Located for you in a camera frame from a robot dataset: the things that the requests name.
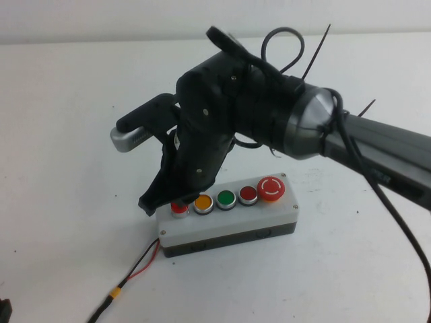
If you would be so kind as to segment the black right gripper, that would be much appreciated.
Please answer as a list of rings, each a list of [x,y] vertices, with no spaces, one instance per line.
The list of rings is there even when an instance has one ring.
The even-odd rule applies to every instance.
[[[176,82],[179,148],[169,170],[171,201],[189,204],[211,187],[235,142],[234,101],[249,64],[217,53]]]

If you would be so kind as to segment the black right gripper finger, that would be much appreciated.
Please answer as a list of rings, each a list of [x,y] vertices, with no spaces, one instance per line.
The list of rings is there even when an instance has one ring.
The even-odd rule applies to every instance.
[[[147,191],[139,198],[138,206],[147,216],[152,216],[156,210],[171,202],[180,200],[177,173],[176,133],[167,135],[162,146],[160,170]]]

